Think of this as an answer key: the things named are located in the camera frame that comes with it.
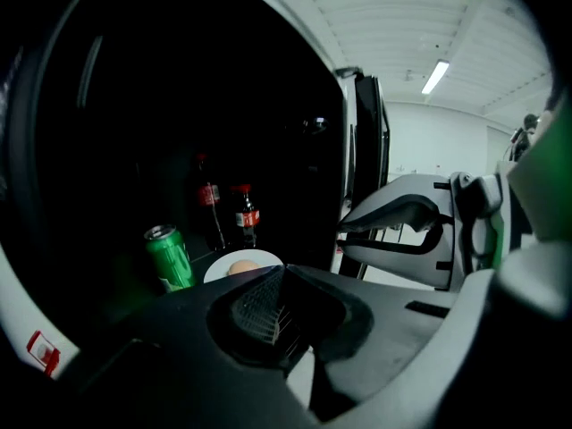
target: green soda can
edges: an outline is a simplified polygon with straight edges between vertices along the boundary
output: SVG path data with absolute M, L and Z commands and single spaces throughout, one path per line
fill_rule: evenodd
M 174 225 L 157 225 L 145 232 L 145 248 L 153 258 L 157 275 L 167 292 L 197 284 L 190 268 L 182 235 Z

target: white plate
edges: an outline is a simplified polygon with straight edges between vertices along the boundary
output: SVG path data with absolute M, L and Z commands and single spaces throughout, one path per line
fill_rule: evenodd
M 241 260 L 256 262 L 260 267 L 282 265 L 282 261 L 268 251 L 263 251 L 262 249 L 241 249 L 215 261 L 206 271 L 204 282 L 213 282 L 228 276 L 231 265 Z

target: egg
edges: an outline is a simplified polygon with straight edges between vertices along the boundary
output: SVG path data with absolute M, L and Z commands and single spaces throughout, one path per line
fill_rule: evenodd
M 234 264 L 231 265 L 231 268 L 229 269 L 229 275 L 247 272 L 248 270 L 255 270 L 257 268 L 260 268 L 260 265 L 258 265 L 256 262 L 243 259 L 240 261 L 236 261 Z

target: fluorescent light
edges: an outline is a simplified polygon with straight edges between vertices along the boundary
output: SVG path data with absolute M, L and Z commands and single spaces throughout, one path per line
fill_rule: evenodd
M 422 94 L 431 94 L 431 91 L 437 83 L 441 80 L 447 69 L 449 68 L 449 63 L 447 61 L 439 61 L 437 65 L 435 65 L 435 70 L 431 73 L 429 80 L 425 83 L 425 87 L 421 91 Z

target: coca-cola bottle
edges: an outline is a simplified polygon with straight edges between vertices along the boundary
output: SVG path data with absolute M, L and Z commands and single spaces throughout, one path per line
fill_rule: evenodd
M 221 208 L 221 194 L 218 185 L 214 182 L 208 157 L 204 153 L 197 154 L 197 178 L 197 203 L 200 210 L 198 220 L 208 247 L 214 251 L 220 251 L 228 245 L 223 233 L 224 216 Z
M 255 248 L 257 246 L 257 224 L 260 222 L 260 212 L 250 199 L 250 185 L 231 186 L 231 190 L 234 196 L 237 244 L 243 248 Z

